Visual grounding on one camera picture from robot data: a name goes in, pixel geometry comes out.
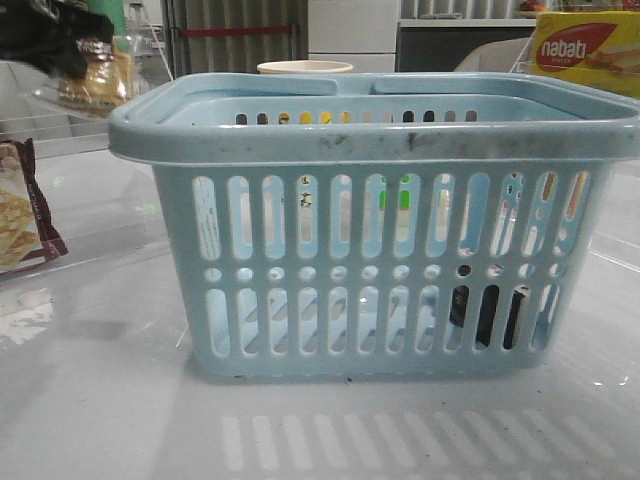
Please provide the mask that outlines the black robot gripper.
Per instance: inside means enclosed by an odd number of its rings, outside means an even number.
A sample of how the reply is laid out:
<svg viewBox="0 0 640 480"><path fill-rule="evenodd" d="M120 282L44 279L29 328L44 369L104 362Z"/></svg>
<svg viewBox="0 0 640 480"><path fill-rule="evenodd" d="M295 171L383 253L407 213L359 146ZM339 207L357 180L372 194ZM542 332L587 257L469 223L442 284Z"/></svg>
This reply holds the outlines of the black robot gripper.
<svg viewBox="0 0 640 480"><path fill-rule="evenodd" d="M77 42L95 39L109 43L111 20L67 1L10 1L1 3L1 58L28 64L49 76L83 79L88 62Z"/></svg>

